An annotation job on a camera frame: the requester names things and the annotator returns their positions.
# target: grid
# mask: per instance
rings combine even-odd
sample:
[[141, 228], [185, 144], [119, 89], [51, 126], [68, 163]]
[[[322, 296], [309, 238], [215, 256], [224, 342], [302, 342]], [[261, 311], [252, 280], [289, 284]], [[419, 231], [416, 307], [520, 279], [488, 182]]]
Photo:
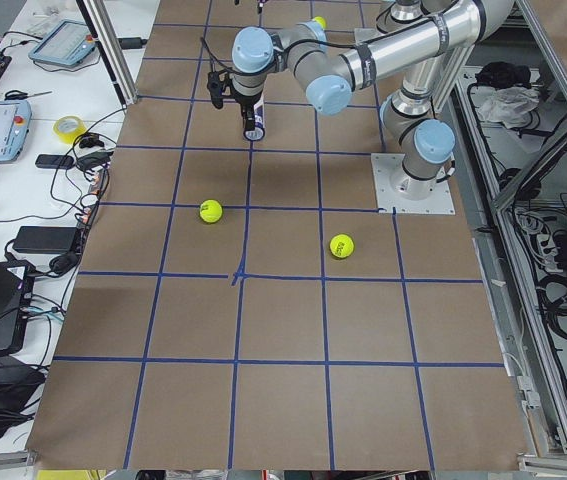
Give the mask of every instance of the grid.
[[[28, 446], [54, 468], [515, 468], [525, 444], [462, 213], [376, 209], [377, 87], [324, 119], [271, 76], [261, 143], [206, 99], [198, 36], [229, 56], [239, 26], [332, 13], [349, 43], [377, 4], [273, 0], [257, 18], [232, 3], [159, 8]], [[197, 220], [209, 197], [214, 226]], [[346, 261], [325, 253], [341, 230]]]

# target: power adapter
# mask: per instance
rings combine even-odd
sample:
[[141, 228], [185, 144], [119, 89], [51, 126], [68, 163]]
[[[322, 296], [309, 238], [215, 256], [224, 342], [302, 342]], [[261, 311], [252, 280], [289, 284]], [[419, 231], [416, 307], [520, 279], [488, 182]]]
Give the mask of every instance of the power adapter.
[[12, 248], [19, 253], [66, 253], [75, 250], [78, 237], [76, 227], [23, 226]]
[[112, 152], [92, 152], [76, 159], [76, 168], [82, 172], [102, 167], [110, 161]]

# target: blue tape line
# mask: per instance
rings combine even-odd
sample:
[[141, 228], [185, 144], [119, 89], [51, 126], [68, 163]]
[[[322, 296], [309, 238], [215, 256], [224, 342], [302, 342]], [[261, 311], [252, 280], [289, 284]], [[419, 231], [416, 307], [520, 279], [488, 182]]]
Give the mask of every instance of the blue tape line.
[[325, 242], [324, 224], [323, 224], [323, 187], [321, 175], [321, 154], [320, 154], [320, 138], [319, 138], [319, 119], [316, 111], [314, 112], [314, 141], [316, 146], [316, 179], [318, 183], [317, 193], [319, 201], [319, 250], [321, 252], [321, 304], [323, 314], [323, 353], [325, 357], [325, 406], [327, 415], [327, 439], [328, 453], [330, 458], [330, 470], [336, 470], [336, 459], [334, 455], [334, 427], [332, 418], [332, 387], [330, 381], [330, 342], [328, 332], [328, 312], [327, 312], [327, 288], [325, 281]]
[[238, 370], [239, 370], [239, 354], [241, 349], [241, 327], [242, 327], [242, 317], [243, 317], [243, 295], [245, 292], [245, 282], [241, 280], [239, 287], [239, 298], [238, 298], [238, 309], [236, 313], [236, 336], [234, 338], [234, 370], [232, 372], [232, 400], [230, 403], [230, 438], [229, 438], [229, 449], [227, 454], [227, 465], [228, 469], [232, 468], [234, 464], [234, 425], [236, 423], [236, 390], [238, 381]]
[[[191, 203], [142, 203], [142, 202], [101, 202], [101, 205], [109, 205], [113, 207], [148, 207], [148, 208], [199, 208], [200, 205]], [[271, 210], [281, 212], [336, 212], [336, 213], [378, 213], [377, 210], [370, 208], [320, 208], [320, 207], [277, 207], [270, 205], [224, 205], [225, 210]]]
[[[208, 0], [206, 23], [209, 23], [211, 12], [212, 12], [212, 0]], [[205, 29], [203, 31], [204, 37], [205, 37], [206, 33], [207, 33], [207, 27], [205, 27]], [[202, 58], [203, 58], [203, 47], [201, 46], [200, 49], [199, 49], [199, 58], [198, 58], [198, 64], [197, 64], [197, 68], [196, 68], [196, 74], [194, 76], [194, 84], [192, 85], [192, 95], [191, 95], [192, 99], [194, 99], [195, 94], [196, 94], [196, 86], [198, 84], [199, 73], [201, 71], [201, 59]], [[188, 116], [187, 116], [187, 122], [185, 124], [185, 131], [184, 131], [184, 134], [183, 134], [182, 145], [186, 145], [186, 142], [187, 142], [187, 136], [188, 136], [188, 133], [189, 133], [190, 124], [191, 124], [191, 120], [192, 120], [193, 108], [194, 108], [194, 102], [190, 103], [190, 106], [189, 106], [189, 109], [188, 109]], [[181, 169], [182, 169], [182, 166], [183, 166], [184, 154], [185, 154], [185, 149], [181, 149], [181, 158], [180, 158], [180, 162], [179, 162], [179, 169], [178, 169], [177, 174], [176, 174], [176, 179], [175, 179], [175, 182], [174, 182], [174, 190], [172, 192], [172, 204], [176, 203], [176, 195], [177, 195], [177, 192], [178, 192], [179, 180], [180, 180], [180, 177], [181, 177]], [[159, 275], [158, 275], [158, 279], [157, 279], [157, 282], [156, 282], [156, 290], [155, 290], [154, 300], [153, 300], [153, 304], [152, 304], [152, 311], [151, 311], [151, 314], [150, 314], [150, 322], [148, 324], [146, 338], [145, 338], [145, 348], [143, 350], [143, 363], [142, 363], [142, 366], [141, 366], [141, 373], [139, 374], [139, 383], [138, 383], [136, 397], [135, 397], [135, 401], [134, 401], [134, 410], [133, 410], [133, 414], [132, 414], [130, 432], [129, 432], [129, 436], [128, 436], [127, 447], [126, 447], [126, 450], [125, 450], [125, 459], [123, 461], [123, 468], [124, 469], [127, 469], [129, 467], [129, 464], [130, 464], [130, 456], [131, 456], [131, 453], [132, 453], [132, 445], [134, 443], [134, 432], [136, 430], [137, 412], [138, 412], [139, 403], [140, 403], [140, 399], [141, 399], [141, 391], [143, 389], [143, 379], [144, 379], [144, 375], [145, 375], [146, 360], [148, 358], [148, 353], [149, 353], [149, 349], [150, 349], [150, 341], [151, 341], [151, 338], [152, 338], [152, 329], [154, 327], [154, 320], [155, 320], [155, 316], [156, 316], [156, 308], [157, 308], [157, 304], [158, 304], [158, 297], [159, 297], [159, 293], [160, 293], [160, 290], [161, 290], [161, 280], [162, 280], [161, 274], [163, 273], [163, 269], [165, 267], [165, 258], [167, 256], [167, 251], [168, 251], [168, 247], [169, 247], [170, 232], [172, 230], [173, 219], [174, 219], [174, 206], [170, 207], [170, 216], [169, 216], [169, 219], [168, 219], [168, 224], [167, 224], [167, 228], [166, 228], [166, 232], [165, 232], [165, 240], [164, 240], [164, 243], [163, 243], [163, 251], [161, 253], [161, 262], [160, 262], [159, 272], [158, 272]]]
[[366, 361], [366, 360], [263, 360], [234, 358], [170, 358], [170, 357], [109, 357], [109, 356], [77, 356], [55, 355], [55, 361], [62, 362], [95, 362], [95, 363], [204, 363], [218, 365], [286, 365], [286, 366], [325, 366], [330, 367], [408, 367], [414, 368], [505, 368], [499, 362], [400, 362], [400, 361]]
[[153, 100], [167, 100], [168, 102], [205, 102], [205, 100], [190, 100], [189, 98], [182, 98], [182, 97], [167, 97], [164, 95], [145, 95], [139, 94], [139, 98], [151, 98]]
[[430, 470], [435, 469], [434, 452], [432, 450], [432, 441], [430, 439], [430, 430], [427, 423], [427, 412], [425, 410], [425, 400], [423, 398], [423, 385], [421, 384], [421, 374], [419, 372], [418, 355], [416, 352], [416, 341], [414, 340], [414, 328], [412, 324], [412, 313], [410, 311], [410, 301], [407, 293], [407, 283], [405, 282], [405, 268], [403, 265], [403, 251], [401, 249], [401, 237], [399, 235], [399, 226], [397, 221], [396, 208], [392, 212], [392, 226], [394, 227], [394, 240], [396, 242], [396, 254], [399, 262], [399, 271], [401, 273], [401, 286], [403, 289], [403, 302], [405, 303], [405, 316], [407, 319], [407, 327], [410, 335], [410, 346], [412, 348], [412, 359], [414, 360], [414, 373], [416, 375], [416, 390], [419, 396], [419, 407], [421, 409], [421, 419], [423, 421], [423, 434], [425, 435], [425, 444], [427, 447], [427, 456], [430, 463]]
[[117, 145], [116, 148], [127, 148], [129, 150], [184, 150], [183, 147], [161, 147], [157, 145]]
[[250, 197], [252, 192], [252, 160], [254, 152], [252, 150], [253, 142], [250, 141], [250, 151], [248, 152], [248, 166], [247, 166], [247, 188], [245, 191], [245, 225], [243, 227], [243, 249], [241, 250], [241, 260], [234, 272], [232, 286], [245, 274], [245, 260], [247, 257], [247, 241], [250, 232]]
[[168, 62], [179, 62], [182, 60], [188, 60], [190, 62], [198, 62], [198, 58], [192, 57], [143, 57], [143, 60], [152, 60], [152, 61], [168, 61]]
[[[128, 145], [122, 144], [117, 145], [117, 148], [127, 148], [127, 149], [147, 149], [147, 150], [185, 150], [186, 152], [249, 152], [249, 148], [238, 148], [238, 147], [176, 147], [176, 146], [152, 146], [152, 145]], [[314, 154], [314, 150], [281, 150], [276, 148], [255, 148], [255, 153], [304, 153], [304, 154]], [[343, 156], [355, 156], [355, 157], [369, 157], [370, 152], [343, 152], [339, 150], [323, 150], [319, 152], [320, 155], [343, 155]]]
[[436, 463], [434, 461], [434, 450], [432, 448], [432, 439], [430, 438], [430, 427], [427, 424], [427, 413], [425, 410], [425, 398], [423, 396], [423, 384], [421, 383], [421, 372], [419, 367], [414, 367], [416, 375], [416, 389], [419, 394], [419, 407], [421, 408], [421, 418], [423, 420], [423, 433], [425, 434], [425, 445], [427, 447], [427, 458], [430, 463], [430, 470], [434, 471]]
[[[284, 280], [284, 281], [321, 281], [326, 282], [356, 282], [356, 283], [432, 283], [432, 284], [468, 284], [468, 285], [482, 285], [482, 280], [471, 279], [449, 279], [449, 278], [367, 278], [367, 277], [331, 277], [331, 276], [294, 276], [294, 275], [269, 275], [259, 273], [249, 273], [245, 269], [240, 269], [233, 274], [233, 278], [259, 278], [263, 280]], [[104, 272], [82, 270], [79, 272], [81, 276], [112, 276], [112, 277], [172, 277], [172, 278], [230, 278], [228, 274], [224, 273], [187, 273], [187, 272]]]

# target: smartphone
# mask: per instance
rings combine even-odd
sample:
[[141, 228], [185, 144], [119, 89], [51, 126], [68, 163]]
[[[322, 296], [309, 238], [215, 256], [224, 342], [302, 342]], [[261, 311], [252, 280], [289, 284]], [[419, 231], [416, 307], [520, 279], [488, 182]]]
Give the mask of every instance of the smartphone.
[[68, 170], [74, 166], [74, 158], [70, 155], [49, 155], [42, 153], [36, 158], [35, 165], [39, 168]]

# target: table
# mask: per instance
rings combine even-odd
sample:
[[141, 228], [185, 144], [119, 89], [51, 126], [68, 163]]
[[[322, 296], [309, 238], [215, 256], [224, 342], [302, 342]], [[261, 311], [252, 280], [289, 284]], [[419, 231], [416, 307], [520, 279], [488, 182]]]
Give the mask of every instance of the table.
[[[318, 117], [273, 76], [246, 143], [198, 41], [226, 58], [259, 22], [232, 3], [159, 7], [112, 169], [128, 188], [92, 232], [28, 447], [45, 468], [515, 469], [522, 414], [454, 186], [454, 216], [377, 211], [369, 154], [394, 143], [375, 90]], [[263, 25], [322, 15], [343, 41], [338, 19], [367, 22], [357, 2], [271, 4]], [[341, 231], [345, 261], [326, 253]]]
[[[106, 2], [118, 35], [144, 38], [149, 35], [157, 5], [157, 0], [144, 0], [143, 2], [109, 0]], [[36, 9], [36, 2], [27, 2], [11, 30], [26, 31], [33, 22], [33, 13]], [[78, 12], [63, 12], [61, 16], [79, 19]], [[22, 38], [24, 37], [9, 34], [3, 39], [2, 46], [9, 45], [11, 40]], [[85, 120], [89, 127], [99, 118], [121, 108], [102, 62], [76, 73], [47, 73], [33, 65], [27, 58], [30, 48], [31, 45], [26, 45], [8, 50], [8, 53], [13, 56], [13, 61], [0, 81], [0, 99], [5, 91], [11, 89], [30, 93], [52, 90], [53, 93], [31, 99], [33, 120], [23, 151], [15, 162], [0, 165], [0, 220], [18, 218], [23, 215], [55, 217], [64, 213], [67, 206], [53, 201], [49, 195], [53, 172], [34, 166], [38, 154], [61, 154], [68, 149], [68, 146], [53, 133], [54, 121], [65, 115], [77, 115]], [[136, 77], [142, 51], [126, 51], [124, 54], [133, 76]], [[87, 61], [92, 61], [93, 58], [95, 58], [94, 54]], [[123, 119], [122, 113], [117, 114], [100, 124], [96, 130], [116, 140]], [[69, 176], [84, 191], [87, 191], [88, 184], [80, 172], [72, 170]], [[78, 192], [64, 179], [63, 172], [59, 174], [54, 191], [56, 196], [71, 202], [78, 198]], [[3, 260], [3, 246], [14, 238], [21, 225], [74, 226], [76, 220], [72, 214], [68, 214], [55, 220], [28, 218], [18, 222], [0, 223], [0, 261]], [[30, 262], [42, 269], [45, 269], [51, 258], [52, 256], [47, 255], [27, 256]], [[70, 277], [71, 275], [68, 274], [60, 279], [38, 280], [35, 283], [34, 292], [60, 301], [67, 283], [71, 282], [73, 285], [74, 278]], [[66, 301], [71, 295], [71, 285], [65, 298]], [[60, 329], [57, 322], [52, 323], [51, 347], [47, 357], [42, 359], [41, 356], [48, 341], [48, 325], [45, 320], [33, 320], [28, 324], [24, 348], [15, 354], [15, 357], [25, 363], [49, 364]], [[35, 396], [40, 393], [41, 389], [35, 393]], [[31, 426], [32, 422], [27, 422], [10, 429], [0, 439], [0, 453], [22, 451]]]

